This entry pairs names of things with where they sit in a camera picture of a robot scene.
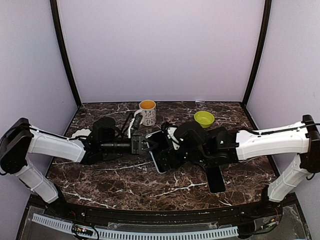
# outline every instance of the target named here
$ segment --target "yellow-green bowl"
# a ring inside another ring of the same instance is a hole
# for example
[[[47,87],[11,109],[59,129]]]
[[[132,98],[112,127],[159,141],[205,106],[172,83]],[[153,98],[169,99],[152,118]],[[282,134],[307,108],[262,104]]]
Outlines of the yellow-green bowl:
[[[198,111],[194,115],[194,120],[206,129],[214,123],[215,117],[208,111]]]

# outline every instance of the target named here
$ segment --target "mug handle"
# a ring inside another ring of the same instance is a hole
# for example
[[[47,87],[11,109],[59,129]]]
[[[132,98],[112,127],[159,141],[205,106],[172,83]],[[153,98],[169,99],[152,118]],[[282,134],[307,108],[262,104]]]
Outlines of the mug handle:
[[[141,114],[142,113],[142,110],[139,109],[137,111],[134,112],[133,116],[136,117],[137,114]],[[144,115],[142,114],[142,120],[140,122],[140,125],[144,122]]]

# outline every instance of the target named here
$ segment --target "green bowl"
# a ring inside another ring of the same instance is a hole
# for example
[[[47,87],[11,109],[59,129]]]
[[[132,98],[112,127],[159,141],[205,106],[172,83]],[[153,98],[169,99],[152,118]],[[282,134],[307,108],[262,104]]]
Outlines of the green bowl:
[[[194,120],[206,129],[214,123],[215,117],[208,111],[198,111],[194,115]]]

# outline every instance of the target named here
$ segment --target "patterned mug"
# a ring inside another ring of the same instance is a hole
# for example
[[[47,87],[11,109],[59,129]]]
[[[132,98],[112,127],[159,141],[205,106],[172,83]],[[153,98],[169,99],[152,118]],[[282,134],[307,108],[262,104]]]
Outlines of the patterned mug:
[[[134,116],[141,113],[142,121],[140,124],[150,127],[156,124],[157,114],[156,114],[156,103],[152,100],[144,100],[139,103],[139,110],[134,113]]]

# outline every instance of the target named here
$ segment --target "brown marble surface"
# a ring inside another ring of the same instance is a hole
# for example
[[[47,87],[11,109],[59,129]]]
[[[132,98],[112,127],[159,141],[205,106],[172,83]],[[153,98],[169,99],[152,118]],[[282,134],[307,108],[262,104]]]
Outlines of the brown marble surface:
[[[138,103],[89,103],[80,107],[67,136],[76,130],[91,129],[101,117],[115,118],[118,127]],[[239,103],[235,102],[157,102],[157,122],[141,126],[145,136],[159,130],[164,121],[180,125],[192,121],[197,111],[215,116],[211,128],[228,130],[251,127]],[[267,157],[221,166],[226,191],[210,194],[205,173],[189,163],[177,170],[159,174],[149,156],[127,155],[87,166],[54,158],[48,178],[60,186],[69,203],[137,211],[183,211],[235,206],[259,201],[262,189],[276,177]]]

